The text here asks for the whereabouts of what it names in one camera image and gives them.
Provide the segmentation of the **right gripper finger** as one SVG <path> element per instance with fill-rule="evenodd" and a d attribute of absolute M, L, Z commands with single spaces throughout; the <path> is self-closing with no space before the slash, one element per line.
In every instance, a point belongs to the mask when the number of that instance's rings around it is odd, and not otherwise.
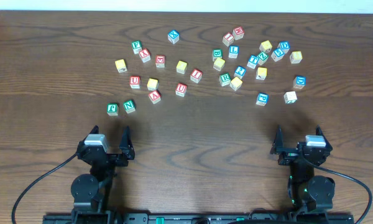
<path fill-rule="evenodd" d="M 283 148 L 283 133 L 282 133 L 280 125 L 278 125 L 271 150 L 281 150 L 282 148 Z"/>
<path fill-rule="evenodd" d="M 320 128 L 320 126 L 318 125 L 316 127 L 316 135 L 320 137 L 320 142 L 321 142 L 321 145 L 323 147 L 331 147 L 331 144 L 328 142 L 328 140 L 326 139 L 325 135 L 323 134 L 323 131 L 322 129 Z"/>

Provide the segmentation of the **yellow C block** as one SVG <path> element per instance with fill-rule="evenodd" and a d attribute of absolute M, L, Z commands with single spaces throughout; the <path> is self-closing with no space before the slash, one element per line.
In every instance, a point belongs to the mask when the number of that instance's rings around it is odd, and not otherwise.
<path fill-rule="evenodd" d="M 154 91 L 159 87 L 159 81 L 154 78 L 150 78 L 147 82 L 147 89 L 149 91 Z"/>

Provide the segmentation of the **green R block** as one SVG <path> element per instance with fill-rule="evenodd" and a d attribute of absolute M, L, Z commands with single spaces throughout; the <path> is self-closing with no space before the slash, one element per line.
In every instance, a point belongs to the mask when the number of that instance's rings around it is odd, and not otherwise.
<path fill-rule="evenodd" d="M 221 86 L 229 85 L 231 82 L 231 76 L 229 73 L 224 73 L 219 76 L 219 82 Z"/>

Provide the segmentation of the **yellow O block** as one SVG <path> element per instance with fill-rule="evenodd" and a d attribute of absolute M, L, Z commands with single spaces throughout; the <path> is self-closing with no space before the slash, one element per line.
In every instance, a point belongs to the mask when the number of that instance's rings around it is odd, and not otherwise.
<path fill-rule="evenodd" d="M 187 63 L 180 60 L 178 63 L 177 63 L 177 66 L 176 66 L 176 71 L 177 73 L 181 73 L 181 74 L 185 74 L 186 70 L 187 70 Z"/>

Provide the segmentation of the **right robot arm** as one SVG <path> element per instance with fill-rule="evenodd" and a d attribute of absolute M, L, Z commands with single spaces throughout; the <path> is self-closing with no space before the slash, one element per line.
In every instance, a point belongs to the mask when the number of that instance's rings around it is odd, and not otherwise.
<path fill-rule="evenodd" d="M 315 175 L 315 166 L 320 166 L 333 150 L 320 127 L 315 135 L 305 136 L 296 147 L 283 145 L 283 134 L 277 128 L 270 150 L 278 155 L 278 165 L 288 166 L 288 195 L 293 210 L 284 219 L 295 223 L 329 223 L 327 211 L 333 207 L 335 182 L 332 178 Z"/>

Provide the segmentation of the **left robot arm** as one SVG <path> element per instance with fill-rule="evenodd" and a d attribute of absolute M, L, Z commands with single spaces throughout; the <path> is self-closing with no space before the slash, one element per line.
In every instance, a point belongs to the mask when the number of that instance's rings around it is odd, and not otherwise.
<path fill-rule="evenodd" d="M 79 175 L 71 185 L 74 198 L 72 223 L 121 223 L 122 218 L 108 208 L 108 198 L 117 167 L 126 167 L 135 158 L 130 128 L 126 127 L 119 144 L 120 153 L 108 153 L 108 142 L 95 126 L 78 143 L 76 156 L 91 166 L 88 174 Z"/>

